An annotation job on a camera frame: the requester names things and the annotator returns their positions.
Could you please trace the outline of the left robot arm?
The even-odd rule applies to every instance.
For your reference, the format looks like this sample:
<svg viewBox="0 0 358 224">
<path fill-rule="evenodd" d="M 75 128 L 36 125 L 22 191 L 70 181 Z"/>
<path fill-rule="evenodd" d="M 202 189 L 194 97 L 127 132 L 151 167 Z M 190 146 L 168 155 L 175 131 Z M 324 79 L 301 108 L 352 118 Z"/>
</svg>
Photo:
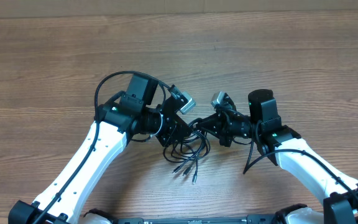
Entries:
<svg viewBox="0 0 358 224">
<path fill-rule="evenodd" d="M 191 134 L 177 115 L 195 100 L 176 86 L 142 72 L 131 71 L 127 90 L 104 104 L 94 100 L 94 121 L 86 139 L 58 177 L 31 204 L 21 200 L 11 208 L 9 223 L 115 223 L 100 210 L 81 211 L 110 163 L 136 134 L 156 136 L 166 147 Z"/>
</svg>

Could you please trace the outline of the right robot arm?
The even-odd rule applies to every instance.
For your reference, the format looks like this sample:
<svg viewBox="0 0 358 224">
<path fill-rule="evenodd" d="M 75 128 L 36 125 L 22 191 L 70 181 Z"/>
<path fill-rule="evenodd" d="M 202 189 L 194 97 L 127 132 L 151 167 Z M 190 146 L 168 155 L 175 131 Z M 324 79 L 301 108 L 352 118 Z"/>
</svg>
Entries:
<svg viewBox="0 0 358 224">
<path fill-rule="evenodd" d="M 250 114 L 236 110 L 227 93 L 214 94 L 215 113 L 202 119 L 196 128 L 219 139 L 229 147 L 235 138 L 249 138 L 260 157 L 247 159 L 244 171 L 264 158 L 296 177 L 323 206 L 316 212 L 298 203 L 273 215 L 259 218 L 259 223 L 358 223 L 358 180 L 339 171 L 309 147 L 295 130 L 282 124 L 273 91 L 254 90 L 248 94 Z"/>
</svg>

